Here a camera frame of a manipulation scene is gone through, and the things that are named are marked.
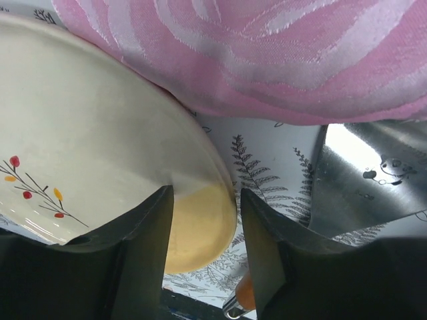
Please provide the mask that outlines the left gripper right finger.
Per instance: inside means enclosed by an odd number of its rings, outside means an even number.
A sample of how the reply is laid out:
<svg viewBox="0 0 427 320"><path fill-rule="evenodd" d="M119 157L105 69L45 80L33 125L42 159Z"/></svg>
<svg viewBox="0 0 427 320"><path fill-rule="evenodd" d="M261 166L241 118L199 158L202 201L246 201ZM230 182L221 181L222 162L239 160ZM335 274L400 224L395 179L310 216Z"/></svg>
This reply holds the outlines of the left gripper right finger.
<svg viewBox="0 0 427 320"><path fill-rule="evenodd" d="M353 247L283 216L242 189L241 214L259 319L425 319L426 240Z"/></svg>

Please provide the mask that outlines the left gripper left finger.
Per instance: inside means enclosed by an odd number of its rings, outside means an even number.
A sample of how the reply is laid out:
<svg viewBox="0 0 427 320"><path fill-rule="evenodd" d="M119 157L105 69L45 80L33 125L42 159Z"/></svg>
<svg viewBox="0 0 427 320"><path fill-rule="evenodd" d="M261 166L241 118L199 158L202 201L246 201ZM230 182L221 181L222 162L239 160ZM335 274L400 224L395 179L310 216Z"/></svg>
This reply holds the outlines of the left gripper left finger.
<svg viewBox="0 0 427 320"><path fill-rule="evenodd" d="M170 186L66 245L1 232L2 319L155 319L173 216Z"/></svg>

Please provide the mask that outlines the yellow bottom plate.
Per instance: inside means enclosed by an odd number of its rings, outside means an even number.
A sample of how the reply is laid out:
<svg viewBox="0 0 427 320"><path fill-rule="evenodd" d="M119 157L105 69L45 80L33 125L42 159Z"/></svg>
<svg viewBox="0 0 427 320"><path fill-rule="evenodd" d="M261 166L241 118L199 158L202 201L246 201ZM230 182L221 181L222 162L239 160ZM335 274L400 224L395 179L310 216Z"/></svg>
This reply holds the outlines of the yellow bottom plate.
<svg viewBox="0 0 427 320"><path fill-rule="evenodd" d="M61 28L1 14L1 224L66 244L164 185L165 272L205 267L237 225L230 175L171 95Z"/></svg>

